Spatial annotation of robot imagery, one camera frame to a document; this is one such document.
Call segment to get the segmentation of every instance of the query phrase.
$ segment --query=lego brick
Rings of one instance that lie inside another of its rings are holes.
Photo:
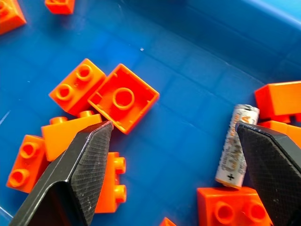
[[[26,23],[17,0],[0,0],[0,34]]]
[[[66,112],[77,115],[89,108],[87,99],[105,80],[105,74],[84,59],[49,96]]]
[[[170,219],[164,218],[160,226],[176,226]]]
[[[8,177],[7,187],[30,193],[48,164],[44,139],[25,135]]]
[[[271,83],[255,91],[261,119],[271,119],[284,123],[290,116],[301,120],[301,81]]]
[[[270,226],[257,192],[249,187],[198,188],[200,226]]]
[[[92,111],[81,112],[78,119],[69,121],[66,117],[52,118],[50,125],[41,128],[45,139],[47,160],[54,161],[60,156],[79,131],[100,122],[102,122],[100,114],[93,115]]]
[[[53,14],[72,14],[75,0],[45,0],[45,5]]]
[[[88,102],[128,134],[158,100],[159,93],[119,64]]]
[[[119,175],[126,172],[126,159],[118,152],[109,152],[102,190],[95,213],[114,213],[120,203],[127,200],[125,185],[119,184]]]
[[[292,141],[301,148],[301,128],[293,125],[287,125],[278,121],[266,121],[259,123],[260,126],[270,128],[277,132],[286,134],[292,139]]]

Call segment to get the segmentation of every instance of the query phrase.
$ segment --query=plus sign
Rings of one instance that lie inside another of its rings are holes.
[[[229,177],[229,180],[232,180],[232,179],[234,179],[234,177],[233,177],[233,175],[232,175],[232,174],[228,175],[227,177]]]

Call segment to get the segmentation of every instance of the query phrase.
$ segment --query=aa battery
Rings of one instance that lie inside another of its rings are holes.
[[[223,147],[215,180],[225,186],[241,188],[246,174],[246,160],[235,125],[237,122],[257,124],[259,109],[250,105],[236,105]]]

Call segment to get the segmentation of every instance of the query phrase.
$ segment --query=blue plastic bin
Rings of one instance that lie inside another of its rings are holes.
[[[19,3],[27,25],[0,36],[0,225],[26,198],[5,186],[24,135],[66,115],[48,93],[86,57],[106,74],[124,63],[161,94],[128,136],[113,132],[127,202],[94,226],[198,225],[196,188],[220,186],[234,105],[301,79],[298,0],[76,0],[71,16]]]

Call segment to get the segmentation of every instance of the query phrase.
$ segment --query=textured gripper pad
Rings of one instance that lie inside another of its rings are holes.
[[[285,151],[294,143],[279,133],[277,142],[275,136],[258,128],[242,123],[237,126],[251,181],[274,226],[288,226],[301,206],[300,169]]]
[[[72,189],[88,225],[92,222],[103,185],[113,125],[107,123],[100,129],[101,132],[96,132],[91,136],[71,178]]]

